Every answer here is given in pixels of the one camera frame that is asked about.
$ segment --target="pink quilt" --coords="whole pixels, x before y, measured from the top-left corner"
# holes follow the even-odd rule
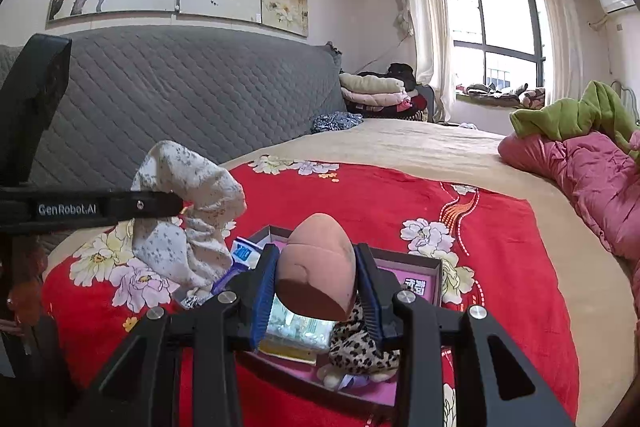
[[[634,144],[640,145],[640,132],[634,133]],[[502,140],[498,152],[512,167],[555,181],[603,246],[629,261],[640,315],[640,168],[636,163],[597,131],[563,142],[511,134]]]

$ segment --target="silver bolt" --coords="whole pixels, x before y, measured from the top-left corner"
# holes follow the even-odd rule
[[[164,308],[161,306],[156,306],[155,308],[151,308],[146,311],[146,318],[151,319],[152,321],[161,319],[163,315]]]
[[[415,301],[415,293],[410,292],[409,290],[399,291],[396,296],[400,302],[404,302],[404,304],[411,304]]]
[[[469,308],[469,315],[481,321],[486,317],[486,310],[482,306],[471,306],[471,308]]]
[[[218,301],[223,304],[231,304],[232,302],[235,302],[237,298],[238,296],[230,291],[222,292],[218,295]]]

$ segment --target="qr code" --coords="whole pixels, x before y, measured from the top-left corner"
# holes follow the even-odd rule
[[[404,285],[416,295],[424,296],[424,289],[427,286],[427,282],[422,279],[410,279],[407,277],[404,279]]]

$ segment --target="makeup sponge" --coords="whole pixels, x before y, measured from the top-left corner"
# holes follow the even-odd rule
[[[276,293],[290,311],[326,321],[347,320],[355,301],[356,259],[340,224],[327,214],[300,223],[282,249]]]

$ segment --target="red blanket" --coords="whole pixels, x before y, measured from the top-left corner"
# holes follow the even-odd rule
[[[575,419],[578,360],[569,316],[527,201],[390,169],[294,163],[272,156],[239,166],[232,174],[244,187],[248,209],[231,230],[229,244],[236,235],[249,237],[265,225],[293,229],[310,214],[325,212],[340,222],[354,243],[441,259],[444,306],[457,310],[475,303],[486,306]],[[118,246],[115,239],[123,234],[116,231],[103,234],[102,254],[100,245],[94,248],[98,261],[108,254],[105,248]],[[120,248],[113,256],[112,270],[124,270],[126,239]],[[87,256],[96,255],[92,250],[79,252],[51,271],[43,300],[58,324],[74,380],[87,386],[147,305],[163,303],[161,291],[166,284],[156,282],[146,297],[142,290],[138,300],[144,299],[145,305],[140,309],[137,294],[121,304],[122,295],[118,299],[114,295],[122,293],[122,283],[116,288],[113,275],[100,272],[99,266],[87,268],[93,270],[93,278],[79,273]],[[145,275],[144,280],[151,279]],[[116,282],[121,280],[129,279],[122,274],[115,277]],[[90,285],[82,286],[87,281]],[[190,402],[189,360],[187,355],[181,379],[180,401],[185,406]],[[443,364],[446,398],[452,399],[450,354],[444,353]],[[242,367],[238,382],[247,427],[363,425],[362,418],[285,393]],[[180,416],[181,425],[191,424],[189,407],[181,407]]]

